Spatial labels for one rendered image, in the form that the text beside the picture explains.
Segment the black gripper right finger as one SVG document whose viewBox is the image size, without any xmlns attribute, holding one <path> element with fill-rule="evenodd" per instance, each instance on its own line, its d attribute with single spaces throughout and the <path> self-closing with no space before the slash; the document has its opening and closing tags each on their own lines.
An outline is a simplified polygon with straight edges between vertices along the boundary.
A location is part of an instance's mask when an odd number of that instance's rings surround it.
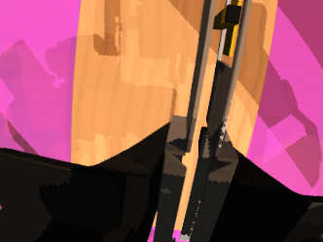
<svg viewBox="0 0 323 242">
<path fill-rule="evenodd" d="M 209 242 L 322 239 L 323 196 L 290 190 L 234 150 L 239 163 Z"/>
</svg>

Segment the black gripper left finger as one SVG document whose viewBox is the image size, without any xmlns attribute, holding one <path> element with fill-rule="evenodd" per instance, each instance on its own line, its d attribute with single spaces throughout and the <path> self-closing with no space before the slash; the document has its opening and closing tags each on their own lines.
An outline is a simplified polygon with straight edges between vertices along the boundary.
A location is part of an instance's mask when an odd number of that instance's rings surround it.
<svg viewBox="0 0 323 242">
<path fill-rule="evenodd" d="M 169 127 L 93 166 L 1 147 L 0 206 L 99 231 L 106 242 L 148 242 Z"/>
</svg>

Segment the orange wooden board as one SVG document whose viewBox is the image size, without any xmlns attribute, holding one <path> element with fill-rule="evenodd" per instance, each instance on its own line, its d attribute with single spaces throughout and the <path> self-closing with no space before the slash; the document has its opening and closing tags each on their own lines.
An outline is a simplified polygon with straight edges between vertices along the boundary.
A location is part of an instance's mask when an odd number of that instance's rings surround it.
<svg viewBox="0 0 323 242">
<path fill-rule="evenodd" d="M 278 0 L 251 0 L 226 129 L 246 157 L 269 67 Z M 204 0 L 82 0 L 73 74 L 72 162 L 93 166 L 141 141 L 171 115 L 187 116 Z M 205 80 L 173 229 L 181 230 L 207 126 L 222 30 L 211 31 Z"/>
</svg>

